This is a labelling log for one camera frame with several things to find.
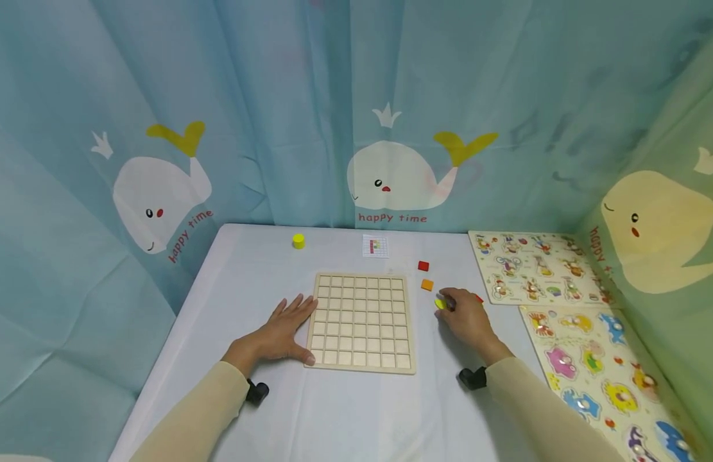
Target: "right hand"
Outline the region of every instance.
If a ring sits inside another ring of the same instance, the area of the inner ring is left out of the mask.
[[[437,310],[436,317],[447,323],[459,340],[476,350],[488,366],[513,355],[492,330],[482,302],[473,293],[447,287],[440,294],[453,301],[454,310]]]

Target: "white crown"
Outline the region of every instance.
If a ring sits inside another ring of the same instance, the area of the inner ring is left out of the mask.
[[[377,117],[379,117],[379,124],[387,128],[392,128],[392,125],[395,123],[395,119],[398,118],[398,116],[402,113],[398,111],[392,114],[390,103],[387,103],[387,105],[384,107],[384,111],[380,111],[379,109],[372,109],[372,112],[374,112]]]
[[[102,138],[98,137],[94,132],[92,132],[92,134],[94,136],[94,142],[97,143],[97,146],[92,147],[92,152],[102,154],[105,156],[105,159],[109,159],[112,155],[112,147],[110,147],[110,143],[107,141],[107,132],[102,132]]]
[[[695,171],[705,175],[713,175],[713,155],[703,147],[700,147],[700,157],[698,157],[698,163],[695,165]]]

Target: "yellow block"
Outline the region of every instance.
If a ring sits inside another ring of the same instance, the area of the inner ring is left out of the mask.
[[[302,234],[295,234],[292,237],[292,245],[294,248],[305,248],[305,237]]]

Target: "beige sleeve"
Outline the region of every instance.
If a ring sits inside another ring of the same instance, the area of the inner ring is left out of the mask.
[[[207,462],[247,393],[243,374],[218,362],[159,422],[131,462]]]
[[[602,434],[533,375],[517,358],[487,368],[492,397],[509,412],[544,462],[622,461]]]

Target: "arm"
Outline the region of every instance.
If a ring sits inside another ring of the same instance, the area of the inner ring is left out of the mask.
[[[541,461],[622,460],[605,437],[586,424],[498,339],[474,294],[454,288],[441,293],[453,301],[454,310],[439,310],[436,316],[482,357],[492,397],[515,419]]]
[[[259,330],[235,340],[204,379],[153,429],[131,462],[206,462],[220,434],[238,417],[248,393],[247,377],[261,359],[295,358],[313,365],[311,352],[295,343],[297,328],[318,301],[298,295],[283,300]]]

